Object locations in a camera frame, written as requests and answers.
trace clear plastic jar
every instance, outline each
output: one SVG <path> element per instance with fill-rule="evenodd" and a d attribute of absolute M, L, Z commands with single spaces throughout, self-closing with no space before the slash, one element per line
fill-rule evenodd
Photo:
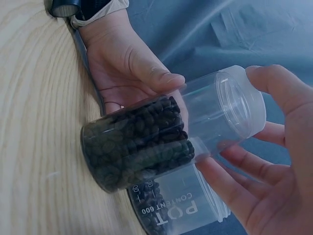
<path fill-rule="evenodd" d="M 232 66 L 86 124 L 81 144 L 96 182 L 112 193 L 207 156 L 195 156 L 190 138 L 215 155 L 265 122 L 262 94 Z"/>
<path fill-rule="evenodd" d="M 196 156 L 208 152 L 197 140 L 191 142 Z M 133 185 L 128 195 L 148 235 L 181 235 L 230 215 L 194 164 Z"/>

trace wood grain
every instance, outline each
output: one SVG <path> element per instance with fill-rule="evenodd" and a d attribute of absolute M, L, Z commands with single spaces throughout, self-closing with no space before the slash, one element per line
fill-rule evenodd
<path fill-rule="evenodd" d="M 144 234 L 126 192 L 105 194 L 84 162 L 99 107 L 67 24 L 44 0 L 0 11 L 0 234 Z"/>

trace gray fabric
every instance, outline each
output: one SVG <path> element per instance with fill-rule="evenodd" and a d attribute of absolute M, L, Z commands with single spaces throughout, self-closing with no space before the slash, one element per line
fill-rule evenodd
<path fill-rule="evenodd" d="M 313 1 L 131 0 L 135 31 L 170 71 L 188 80 L 240 65 L 281 64 L 313 85 Z M 268 120 L 284 116 L 265 94 Z M 251 152 L 290 164 L 285 149 L 250 139 Z M 244 235 L 232 214 L 186 235 Z"/>

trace beige sleeve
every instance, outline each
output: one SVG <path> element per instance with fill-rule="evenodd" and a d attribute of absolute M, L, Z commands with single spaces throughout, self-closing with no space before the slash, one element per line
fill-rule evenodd
<path fill-rule="evenodd" d="M 129 0 L 111 0 L 105 7 L 98 11 L 92 18 L 87 21 L 80 21 L 75 16 L 71 17 L 71 25 L 74 28 L 84 27 L 95 20 L 106 16 L 109 13 L 125 9 L 129 6 Z"/>

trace roasted coffee bean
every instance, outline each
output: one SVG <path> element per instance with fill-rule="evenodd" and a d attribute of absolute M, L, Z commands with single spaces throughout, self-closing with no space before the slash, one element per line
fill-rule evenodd
<path fill-rule="evenodd" d="M 187 141 L 187 146 L 189 148 L 189 152 L 190 153 L 194 153 L 195 152 L 195 148 L 193 147 L 192 143 L 190 141 Z"/>
<path fill-rule="evenodd" d="M 144 131 L 143 131 L 143 137 L 148 137 L 150 136 L 151 132 L 148 128 L 146 128 Z"/>
<path fill-rule="evenodd" d="M 158 112 L 157 112 L 157 110 L 155 109 L 154 105 L 148 106 L 148 107 L 147 107 L 147 110 L 148 110 L 148 112 L 149 112 L 153 117 L 157 116 L 157 114 L 158 114 Z"/>
<path fill-rule="evenodd" d="M 157 125 L 154 125 L 151 127 L 151 134 L 152 135 L 158 135 L 159 134 L 159 127 Z"/>
<path fill-rule="evenodd" d="M 145 128 L 145 123 L 141 118 L 138 118 L 135 123 L 135 126 L 136 126 L 136 131 L 143 132 Z"/>
<path fill-rule="evenodd" d="M 111 173 L 112 175 L 115 175 L 115 176 L 118 176 L 121 173 L 121 171 L 113 165 L 108 165 L 108 166 L 104 167 L 104 169 L 106 171 L 108 171 L 109 173 Z"/>
<path fill-rule="evenodd" d="M 155 147 L 155 146 L 157 146 L 157 143 L 155 143 L 153 141 L 150 141 L 150 142 L 147 143 L 147 146 L 148 147 Z"/>
<path fill-rule="evenodd" d="M 134 141 L 128 141 L 127 149 L 129 151 L 129 153 L 133 154 L 133 153 L 137 152 L 137 145 L 135 144 Z"/>
<path fill-rule="evenodd" d="M 135 130 L 134 124 L 130 122 L 124 128 L 123 133 L 124 133 L 125 137 L 133 138 L 134 137 L 134 130 Z"/>
<path fill-rule="evenodd" d="M 151 169 L 143 170 L 141 175 L 143 179 L 151 179 L 156 175 L 156 171 Z"/>
<path fill-rule="evenodd" d="M 118 120 L 115 125 L 114 125 L 114 129 L 115 130 L 122 130 L 128 123 L 128 119 L 126 118 L 121 118 L 121 120 Z"/>
<path fill-rule="evenodd" d="M 162 139 L 166 142 L 172 142 L 177 140 L 177 138 L 179 137 L 179 133 L 175 134 L 175 133 L 168 133 L 168 134 L 164 134 L 162 136 Z"/>
<path fill-rule="evenodd" d="M 127 156 L 130 155 L 127 145 L 121 146 L 119 150 L 121 151 L 121 155 L 122 155 L 123 157 L 127 157 Z"/>
<path fill-rule="evenodd" d="M 96 156 L 102 156 L 104 152 L 101 147 L 96 145 L 92 147 L 92 153 Z"/>
<path fill-rule="evenodd" d="M 90 128 L 85 126 L 84 130 L 83 130 L 83 135 L 84 135 L 83 138 L 87 139 L 87 138 L 93 137 L 94 133 L 92 132 L 92 130 Z"/>
<path fill-rule="evenodd" d="M 112 141 L 122 141 L 123 140 L 123 133 L 121 131 L 112 130 L 107 133 L 107 136 Z"/>
<path fill-rule="evenodd" d="M 163 112 L 163 106 L 162 106 L 162 103 L 161 101 L 157 101 L 154 105 L 153 105 L 155 111 L 160 114 Z"/>
<path fill-rule="evenodd" d="M 175 160 L 171 160 L 168 164 L 168 166 L 171 168 L 171 169 L 175 169 L 179 166 L 179 163 Z"/>
<path fill-rule="evenodd" d="M 110 152 L 110 159 L 112 160 L 112 162 L 116 162 L 116 161 L 120 160 L 121 158 L 122 158 L 121 151 L 112 150 Z"/>
<path fill-rule="evenodd" d="M 102 166 L 105 166 L 105 165 L 111 164 L 111 163 L 112 163 L 111 160 L 105 154 L 100 156 L 100 157 L 97 157 L 97 167 L 102 167 Z"/>
<path fill-rule="evenodd" d="M 102 151 L 103 153 L 110 153 L 115 148 L 115 143 L 113 141 L 106 141 L 103 143 Z"/>
<path fill-rule="evenodd" d="M 171 101 L 170 100 L 164 99 L 161 102 L 162 102 L 163 109 L 168 109 L 171 107 Z"/>
<path fill-rule="evenodd" d="M 171 110 L 164 110 L 163 115 L 170 119 L 171 121 L 175 120 L 175 118 L 177 117 L 177 114 L 175 114 L 173 111 Z"/>
<path fill-rule="evenodd" d="M 166 119 L 160 118 L 156 121 L 159 126 L 159 129 L 165 129 L 169 127 L 169 122 Z"/>
<path fill-rule="evenodd" d="M 143 119 L 147 126 L 152 126 L 155 122 L 154 117 L 148 112 L 144 113 Z"/>
<path fill-rule="evenodd" d="M 184 156 L 178 159 L 178 163 L 180 165 L 185 165 L 190 162 L 190 158 L 188 156 Z"/>
<path fill-rule="evenodd" d="M 173 120 L 173 126 L 180 126 L 181 128 L 183 128 L 183 122 L 180 116 L 177 115 L 176 118 Z"/>
<path fill-rule="evenodd" d="M 89 163 L 92 167 L 97 167 L 98 165 L 98 156 L 91 154 L 88 157 Z"/>
<path fill-rule="evenodd" d="M 180 108 L 179 108 L 178 104 L 176 103 L 174 97 L 171 96 L 170 101 L 171 101 L 171 105 L 172 105 L 173 110 L 177 113 L 180 113 Z"/>
<path fill-rule="evenodd" d="M 151 223 L 151 220 L 149 219 L 149 218 L 142 218 L 142 223 L 145 225 L 145 226 L 148 226 L 148 225 L 150 225 L 150 223 Z"/>

